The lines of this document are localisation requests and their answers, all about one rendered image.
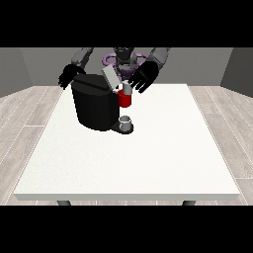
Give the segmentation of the red pod holder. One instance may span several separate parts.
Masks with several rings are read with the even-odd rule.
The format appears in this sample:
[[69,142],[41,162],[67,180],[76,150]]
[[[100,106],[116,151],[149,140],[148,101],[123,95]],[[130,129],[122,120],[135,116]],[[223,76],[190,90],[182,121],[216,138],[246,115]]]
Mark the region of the red pod holder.
[[131,105],[131,95],[125,95],[122,90],[118,92],[119,106],[122,108],[127,108]]

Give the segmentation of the black coffee machine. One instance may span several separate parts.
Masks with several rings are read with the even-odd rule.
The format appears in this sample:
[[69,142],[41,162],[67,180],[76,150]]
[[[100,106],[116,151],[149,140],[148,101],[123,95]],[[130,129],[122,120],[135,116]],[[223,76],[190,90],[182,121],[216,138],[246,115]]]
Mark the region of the black coffee machine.
[[71,90],[81,125],[98,131],[133,132],[133,124],[122,130],[119,95],[110,89],[103,75],[77,74],[71,83]]

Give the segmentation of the pale grey machine lid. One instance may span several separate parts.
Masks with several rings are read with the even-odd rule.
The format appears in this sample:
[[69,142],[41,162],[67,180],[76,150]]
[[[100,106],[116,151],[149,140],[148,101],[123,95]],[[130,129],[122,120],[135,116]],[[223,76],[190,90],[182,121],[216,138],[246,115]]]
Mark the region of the pale grey machine lid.
[[110,89],[115,91],[120,88],[122,82],[120,81],[114,67],[112,65],[108,65],[102,69],[102,74],[105,77]]

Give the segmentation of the small grey cup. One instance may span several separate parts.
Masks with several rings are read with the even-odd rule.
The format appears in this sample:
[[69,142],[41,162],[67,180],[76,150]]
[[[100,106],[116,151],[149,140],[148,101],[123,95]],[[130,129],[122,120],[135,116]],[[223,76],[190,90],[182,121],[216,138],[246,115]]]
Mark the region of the small grey cup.
[[121,116],[119,118],[120,130],[127,131],[131,128],[131,119],[129,116]]

